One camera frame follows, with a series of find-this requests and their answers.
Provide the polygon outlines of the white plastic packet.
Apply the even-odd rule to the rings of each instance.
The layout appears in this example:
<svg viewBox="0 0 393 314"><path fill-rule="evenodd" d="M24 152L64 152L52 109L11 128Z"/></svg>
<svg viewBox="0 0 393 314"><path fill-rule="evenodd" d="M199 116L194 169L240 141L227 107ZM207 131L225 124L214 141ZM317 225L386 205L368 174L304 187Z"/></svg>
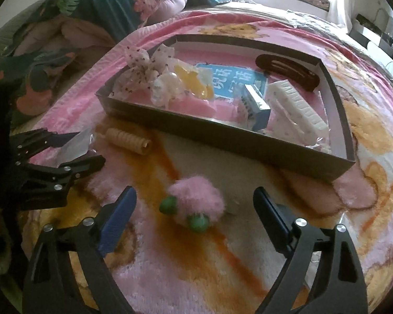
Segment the white plastic packet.
<svg viewBox="0 0 393 314"><path fill-rule="evenodd" d="M96 152L93 148L94 131L91 127L76 134L71 140L62 146L56 156L56 166L64 166L87 155Z"/></svg>

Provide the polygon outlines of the pearl ball hair clip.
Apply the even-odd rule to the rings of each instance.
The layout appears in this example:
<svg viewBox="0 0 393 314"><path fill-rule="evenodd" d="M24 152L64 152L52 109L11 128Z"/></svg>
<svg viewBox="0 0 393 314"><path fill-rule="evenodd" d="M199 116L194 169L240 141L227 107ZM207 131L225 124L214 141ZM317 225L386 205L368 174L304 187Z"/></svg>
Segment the pearl ball hair clip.
<svg viewBox="0 0 393 314"><path fill-rule="evenodd" d="M182 80L173 72L160 75L150 87L152 103L164 109L169 109L170 102L182 99L185 95L185 88Z"/></svg>

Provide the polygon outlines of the yellow jewelry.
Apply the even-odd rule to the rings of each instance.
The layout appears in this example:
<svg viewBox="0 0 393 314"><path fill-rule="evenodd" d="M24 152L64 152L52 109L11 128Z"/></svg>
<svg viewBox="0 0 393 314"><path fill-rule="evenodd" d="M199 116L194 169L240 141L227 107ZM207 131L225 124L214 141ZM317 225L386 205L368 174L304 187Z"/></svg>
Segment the yellow jewelry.
<svg viewBox="0 0 393 314"><path fill-rule="evenodd" d="M199 99L214 97L213 71L206 67L175 65L174 73L180 78L185 89Z"/></svg>

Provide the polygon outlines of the brown oval hair clip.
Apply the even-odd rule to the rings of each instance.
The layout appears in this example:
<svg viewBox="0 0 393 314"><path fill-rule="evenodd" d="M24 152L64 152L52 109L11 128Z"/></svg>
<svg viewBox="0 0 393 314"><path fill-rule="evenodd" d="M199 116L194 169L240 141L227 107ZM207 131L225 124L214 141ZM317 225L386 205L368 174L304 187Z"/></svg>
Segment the brown oval hair clip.
<svg viewBox="0 0 393 314"><path fill-rule="evenodd" d="M313 92L320 84L316 73L289 58L262 54L257 56L255 64L266 75L285 77L299 84L306 92Z"/></svg>

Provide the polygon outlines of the grey headboard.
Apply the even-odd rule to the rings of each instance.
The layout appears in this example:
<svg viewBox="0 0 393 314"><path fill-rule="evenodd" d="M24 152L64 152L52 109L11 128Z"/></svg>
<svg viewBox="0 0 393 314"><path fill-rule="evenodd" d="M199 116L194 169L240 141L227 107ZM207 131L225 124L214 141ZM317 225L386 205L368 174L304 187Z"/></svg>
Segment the grey headboard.
<svg viewBox="0 0 393 314"><path fill-rule="evenodd" d="M13 41L13 35L17 29L29 18L30 14L37 8L36 4L27 7L22 12L11 18L0 28L0 61L2 53Z"/></svg>

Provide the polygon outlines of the pink teddy bear blanket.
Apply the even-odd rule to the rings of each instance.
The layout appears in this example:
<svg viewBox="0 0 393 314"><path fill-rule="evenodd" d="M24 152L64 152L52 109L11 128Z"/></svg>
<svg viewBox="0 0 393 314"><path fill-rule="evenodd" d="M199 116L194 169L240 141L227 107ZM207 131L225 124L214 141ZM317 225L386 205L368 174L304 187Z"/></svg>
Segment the pink teddy bear blanket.
<svg viewBox="0 0 393 314"><path fill-rule="evenodd" d="M176 34L219 35L274 43L320 58L336 82L353 135L356 163L331 184L277 170L255 160L109 118L98 88L125 66L128 49L149 49ZM76 225L125 186L138 204L121 246L107 256L114 278L141 313L252 313L284 264L253 208L264 187L278 203L323 228L343 223L359 254L375 310L393 295L393 83L353 41L241 13L184 12L139 29L101 58L40 121L55 131L117 126L150 138L147 156L103 141L103 169L77 183L64 208L25 215L23 250L30 254L42 226ZM203 234L162 215L158 206L174 181L201 174L231 207Z"/></svg>

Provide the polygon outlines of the white spotted fabric flower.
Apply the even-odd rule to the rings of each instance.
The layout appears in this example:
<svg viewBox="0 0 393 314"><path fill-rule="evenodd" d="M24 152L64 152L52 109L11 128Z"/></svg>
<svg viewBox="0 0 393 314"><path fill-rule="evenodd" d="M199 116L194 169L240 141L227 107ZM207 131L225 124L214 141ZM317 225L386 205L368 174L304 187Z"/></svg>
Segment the white spotted fabric flower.
<svg viewBox="0 0 393 314"><path fill-rule="evenodd" d="M128 68L113 85L113 96L120 99L126 99L139 90L151 89L160 75L170 72L174 48L161 44L151 55L142 48L128 48L125 58Z"/></svg>

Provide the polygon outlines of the dark floral quilt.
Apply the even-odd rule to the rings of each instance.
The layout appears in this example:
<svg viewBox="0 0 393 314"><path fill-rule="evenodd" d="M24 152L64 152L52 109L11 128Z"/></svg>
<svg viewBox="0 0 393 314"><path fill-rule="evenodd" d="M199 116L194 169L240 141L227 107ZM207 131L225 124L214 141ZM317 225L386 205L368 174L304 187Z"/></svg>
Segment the dark floral quilt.
<svg viewBox="0 0 393 314"><path fill-rule="evenodd" d="M13 123L48 111L62 76L94 65L143 26L181 12L187 0L44 0L15 31L0 59Z"/></svg>

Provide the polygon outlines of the white hair claw clip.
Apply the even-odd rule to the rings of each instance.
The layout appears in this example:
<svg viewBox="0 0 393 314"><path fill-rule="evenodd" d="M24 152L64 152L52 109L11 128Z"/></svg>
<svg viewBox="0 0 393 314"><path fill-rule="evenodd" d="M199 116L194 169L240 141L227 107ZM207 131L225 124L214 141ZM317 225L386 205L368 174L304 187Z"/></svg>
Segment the white hair claw clip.
<svg viewBox="0 0 393 314"><path fill-rule="evenodd" d="M268 85L266 101L276 115L290 122L304 145L316 145L329 137L329 126L288 80Z"/></svg>

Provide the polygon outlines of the dark shallow cardboard tray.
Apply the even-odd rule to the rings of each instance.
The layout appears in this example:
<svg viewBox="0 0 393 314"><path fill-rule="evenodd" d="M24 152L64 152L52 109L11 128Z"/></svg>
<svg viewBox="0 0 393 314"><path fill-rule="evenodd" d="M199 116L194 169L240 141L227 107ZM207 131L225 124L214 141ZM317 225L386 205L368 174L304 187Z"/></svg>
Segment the dark shallow cardboard tray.
<svg viewBox="0 0 393 314"><path fill-rule="evenodd" d="M316 145L304 145L290 122L271 109L267 127L252 131L248 127L239 87L234 89L236 95L232 99L210 100L199 99L185 89L184 97L171 101L169 109L152 103L150 89L133 92L126 99L116 98L113 96L114 82L127 70L128 63L96 93L108 115L327 182L353 166L355 157L346 113L334 81L319 58L272 43L197 34L172 36L147 50L148 53L154 53L161 44L174 48L174 59L170 61L173 73L177 64L196 66L197 63L243 67L263 73L267 78L265 101L269 84L288 80L327 123L329 137ZM266 75L255 64L257 56L262 54L278 55L300 63L319 76L319 86L313 92L306 92L285 77Z"/></svg>

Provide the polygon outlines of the blue label card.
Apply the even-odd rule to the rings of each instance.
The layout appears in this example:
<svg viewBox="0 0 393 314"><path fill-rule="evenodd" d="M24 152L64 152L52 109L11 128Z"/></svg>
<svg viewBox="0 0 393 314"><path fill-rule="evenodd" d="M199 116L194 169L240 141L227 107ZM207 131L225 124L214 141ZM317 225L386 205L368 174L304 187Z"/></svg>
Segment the blue label card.
<svg viewBox="0 0 393 314"><path fill-rule="evenodd" d="M213 99L232 99L234 89L240 85L250 84L258 89L258 94L264 97L267 78L263 73L243 67L197 63L198 68L211 71L211 85L214 92Z"/></svg>

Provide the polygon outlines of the white rounded bed footboard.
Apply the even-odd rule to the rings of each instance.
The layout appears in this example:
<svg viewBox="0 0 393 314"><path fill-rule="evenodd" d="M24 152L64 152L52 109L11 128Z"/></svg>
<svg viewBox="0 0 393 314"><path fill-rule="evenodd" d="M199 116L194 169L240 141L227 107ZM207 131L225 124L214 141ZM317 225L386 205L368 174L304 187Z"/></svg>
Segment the white rounded bed footboard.
<svg viewBox="0 0 393 314"><path fill-rule="evenodd" d="M383 44L381 37L367 29L364 29L364 31L365 35L351 29L349 36L366 48L370 57L377 63L383 65L393 77L393 58L385 51L388 46L384 45L381 48L380 45Z"/></svg>

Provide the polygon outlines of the black white desk shelf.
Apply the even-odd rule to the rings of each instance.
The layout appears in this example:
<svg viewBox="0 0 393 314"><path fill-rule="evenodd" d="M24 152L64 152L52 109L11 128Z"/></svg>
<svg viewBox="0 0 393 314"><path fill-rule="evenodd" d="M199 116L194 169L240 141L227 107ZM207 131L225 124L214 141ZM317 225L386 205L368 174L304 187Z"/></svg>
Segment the black white desk shelf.
<svg viewBox="0 0 393 314"><path fill-rule="evenodd" d="M393 55L393 35L379 29L362 14L357 14L353 19L349 35L364 48L367 48L368 43L372 42L387 55Z"/></svg>

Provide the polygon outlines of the grey striped folded blanket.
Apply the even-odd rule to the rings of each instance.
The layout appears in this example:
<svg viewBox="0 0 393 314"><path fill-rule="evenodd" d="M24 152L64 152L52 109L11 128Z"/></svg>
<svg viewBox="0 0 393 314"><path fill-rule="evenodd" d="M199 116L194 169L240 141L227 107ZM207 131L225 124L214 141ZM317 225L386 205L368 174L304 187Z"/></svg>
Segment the grey striped folded blanket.
<svg viewBox="0 0 393 314"><path fill-rule="evenodd" d="M326 36L342 38L347 35L344 28L341 28L338 25L335 25L313 14L284 10L282 18L285 19L291 26L316 33L323 33Z"/></svg>

